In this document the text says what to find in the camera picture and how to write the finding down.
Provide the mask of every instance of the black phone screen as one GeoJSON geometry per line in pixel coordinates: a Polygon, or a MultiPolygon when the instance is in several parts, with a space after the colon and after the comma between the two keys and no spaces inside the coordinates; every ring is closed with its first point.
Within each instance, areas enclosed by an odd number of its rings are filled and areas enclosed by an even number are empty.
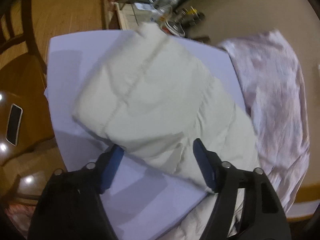
{"type": "Polygon", "coordinates": [[[17,145],[21,115],[22,109],[12,104],[7,128],[7,140],[13,145],[17,145]]]}

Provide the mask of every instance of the white fabric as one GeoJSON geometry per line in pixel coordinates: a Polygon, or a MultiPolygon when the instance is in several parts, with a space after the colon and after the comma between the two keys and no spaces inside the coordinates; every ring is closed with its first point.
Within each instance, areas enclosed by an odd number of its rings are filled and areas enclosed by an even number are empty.
{"type": "MultiPolygon", "coordinates": [[[[196,138],[239,169],[259,166],[249,117],[200,60],[155,24],[143,24],[90,77],[74,117],[147,164],[207,190],[193,155],[196,138]]],[[[214,203],[210,194],[169,234],[198,239],[214,203]]]]}
{"type": "Polygon", "coordinates": [[[222,42],[257,134],[263,170],[284,211],[309,166],[307,102],[298,58],[278,30],[222,42]]]}

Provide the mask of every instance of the smartphone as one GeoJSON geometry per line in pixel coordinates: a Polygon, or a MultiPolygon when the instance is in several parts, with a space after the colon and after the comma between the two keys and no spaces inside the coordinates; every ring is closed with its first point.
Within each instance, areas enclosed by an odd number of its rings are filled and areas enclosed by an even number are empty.
{"type": "Polygon", "coordinates": [[[22,112],[23,110],[21,107],[17,106],[16,104],[11,105],[9,119],[7,123],[6,139],[14,146],[17,146],[18,143],[18,134],[22,118],[22,112]]]}

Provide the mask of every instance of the white cloth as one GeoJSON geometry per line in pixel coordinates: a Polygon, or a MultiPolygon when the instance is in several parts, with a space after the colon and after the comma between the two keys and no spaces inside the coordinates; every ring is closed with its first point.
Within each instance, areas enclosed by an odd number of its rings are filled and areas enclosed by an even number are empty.
{"type": "Polygon", "coordinates": [[[261,166],[287,212],[309,165],[307,103],[298,58],[277,30],[219,46],[230,55],[257,134],[261,166]]]}
{"type": "MultiPolygon", "coordinates": [[[[196,138],[239,169],[260,166],[249,117],[200,60],[156,24],[143,24],[89,78],[74,117],[127,153],[206,190],[192,150],[196,138]]],[[[199,239],[215,198],[206,197],[169,234],[199,239]]],[[[242,199],[243,192],[236,208],[242,199]]]]}

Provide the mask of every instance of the wooden floor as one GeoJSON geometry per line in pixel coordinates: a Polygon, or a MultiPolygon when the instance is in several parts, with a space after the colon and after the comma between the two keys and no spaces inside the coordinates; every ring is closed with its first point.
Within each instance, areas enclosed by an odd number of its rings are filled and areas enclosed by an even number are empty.
{"type": "MultiPolygon", "coordinates": [[[[101,29],[100,0],[32,0],[32,14],[36,42],[45,61],[51,37],[101,29]]],[[[12,23],[15,33],[21,33],[19,0],[12,6],[12,23]]],[[[26,52],[26,49],[23,43],[5,51],[0,55],[0,68],[26,52]]],[[[52,172],[63,167],[54,141],[40,146],[34,152],[24,154],[0,167],[0,195],[5,194],[17,175],[22,177],[22,193],[39,194],[52,172]]]]}

